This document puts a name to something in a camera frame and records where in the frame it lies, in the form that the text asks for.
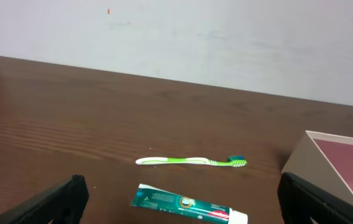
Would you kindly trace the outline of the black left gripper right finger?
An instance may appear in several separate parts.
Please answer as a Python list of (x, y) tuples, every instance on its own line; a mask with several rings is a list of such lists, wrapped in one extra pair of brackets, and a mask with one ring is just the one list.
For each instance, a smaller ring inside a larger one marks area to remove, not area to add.
[(277, 190), (285, 224), (353, 224), (353, 205), (291, 172), (284, 172)]

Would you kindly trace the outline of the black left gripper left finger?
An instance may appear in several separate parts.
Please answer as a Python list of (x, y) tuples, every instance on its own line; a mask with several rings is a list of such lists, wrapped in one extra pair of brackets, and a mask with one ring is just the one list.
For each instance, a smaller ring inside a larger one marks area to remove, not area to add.
[(73, 175), (0, 214), (0, 224), (79, 224), (89, 192), (83, 175)]

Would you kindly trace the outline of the green toothpaste tube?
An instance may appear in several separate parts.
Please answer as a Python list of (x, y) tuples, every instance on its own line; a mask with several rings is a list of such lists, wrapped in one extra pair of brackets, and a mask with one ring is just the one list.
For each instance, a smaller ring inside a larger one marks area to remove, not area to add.
[(248, 224), (248, 215), (230, 207), (204, 202), (140, 184), (133, 207), (148, 208), (217, 224)]

